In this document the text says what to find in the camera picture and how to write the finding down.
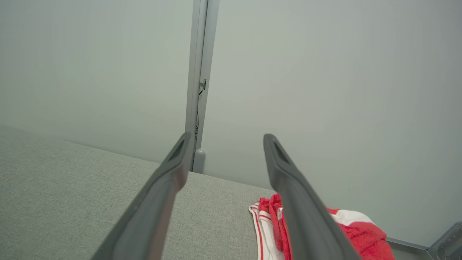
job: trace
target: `metal bracket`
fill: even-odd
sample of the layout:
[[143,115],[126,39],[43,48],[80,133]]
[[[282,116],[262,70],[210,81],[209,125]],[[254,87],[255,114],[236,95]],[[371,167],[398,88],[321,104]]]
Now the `metal bracket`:
[[462,259],[462,221],[454,224],[427,253],[433,260]]
[[202,87],[203,90],[205,90],[205,85],[207,84],[207,79],[204,79],[204,83],[201,83],[199,81],[199,86]]

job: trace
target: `white wall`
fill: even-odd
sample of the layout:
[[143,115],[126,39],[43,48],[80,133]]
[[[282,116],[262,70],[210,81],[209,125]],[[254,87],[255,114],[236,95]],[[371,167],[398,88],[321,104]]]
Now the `white wall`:
[[204,173],[270,188],[273,133],[327,206],[430,246],[462,220],[462,2],[221,0]]
[[0,3],[0,124],[161,162],[184,132],[192,1]]

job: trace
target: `red and white cloth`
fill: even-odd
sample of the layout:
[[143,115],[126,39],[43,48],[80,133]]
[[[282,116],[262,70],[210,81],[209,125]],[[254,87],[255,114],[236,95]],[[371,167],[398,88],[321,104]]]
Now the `red and white cloth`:
[[[363,260],[394,260],[387,235],[361,212],[327,209]],[[293,260],[279,194],[251,205],[258,260]]]

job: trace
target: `metal latch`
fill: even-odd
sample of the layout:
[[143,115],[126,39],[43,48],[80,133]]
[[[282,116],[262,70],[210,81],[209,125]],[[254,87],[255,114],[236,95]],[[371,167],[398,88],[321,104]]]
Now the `metal latch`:
[[205,85],[207,84],[207,79],[204,79],[204,83],[201,83],[199,81],[199,86],[202,87],[203,90],[205,90]]

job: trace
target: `gray upholstered surface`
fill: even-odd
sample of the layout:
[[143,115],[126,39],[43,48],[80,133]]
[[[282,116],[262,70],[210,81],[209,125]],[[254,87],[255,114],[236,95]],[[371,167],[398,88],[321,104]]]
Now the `gray upholstered surface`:
[[[90,258],[157,167],[0,126],[0,259]],[[272,194],[190,173],[163,258],[256,259],[247,208]]]

